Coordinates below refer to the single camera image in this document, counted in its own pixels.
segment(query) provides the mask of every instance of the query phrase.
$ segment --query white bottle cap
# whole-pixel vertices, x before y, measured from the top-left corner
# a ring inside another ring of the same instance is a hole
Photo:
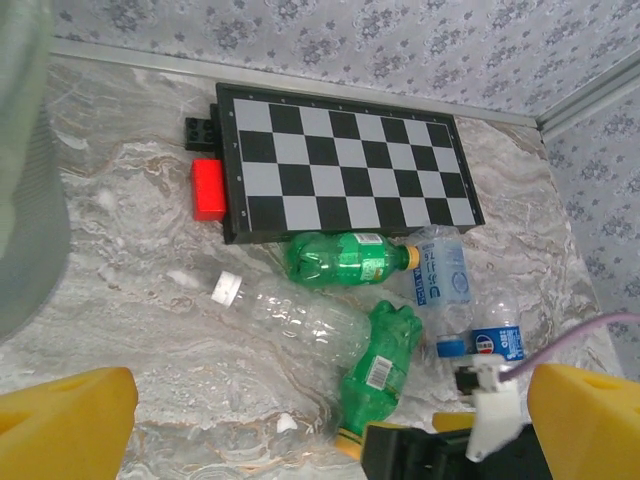
[[[238,294],[242,277],[223,271],[220,274],[216,288],[213,289],[211,300],[221,303],[225,307],[230,306]]]

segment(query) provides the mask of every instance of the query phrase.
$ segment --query pepsi logo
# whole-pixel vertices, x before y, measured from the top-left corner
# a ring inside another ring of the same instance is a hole
[[[493,353],[493,340],[487,335],[478,335],[476,337],[476,352],[478,353]]]

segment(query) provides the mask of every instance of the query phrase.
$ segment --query yellow bottle cap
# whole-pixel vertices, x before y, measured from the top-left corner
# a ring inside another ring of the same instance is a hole
[[[360,454],[362,453],[362,438],[355,433],[345,430],[344,428],[338,429],[335,447],[345,455],[349,455],[358,462],[360,461]]]
[[[413,245],[405,246],[407,247],[407,251],[409,252],[409,265],[407,265],[407,270],[413,270],[418,265],[420,265],[420,251]]]

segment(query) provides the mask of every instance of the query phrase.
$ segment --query red lego brick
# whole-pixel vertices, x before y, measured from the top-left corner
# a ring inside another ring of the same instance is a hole
[[[193,219],[197,222],[221,222],[227,213],[224,171],[221,160],[197,158],[191,167],[193,182]]]

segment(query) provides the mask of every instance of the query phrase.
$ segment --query black and white checkered board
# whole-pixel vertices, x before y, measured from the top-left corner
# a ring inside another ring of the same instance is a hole
[[[218,84],[233,243],[483,223],[453,117]]]

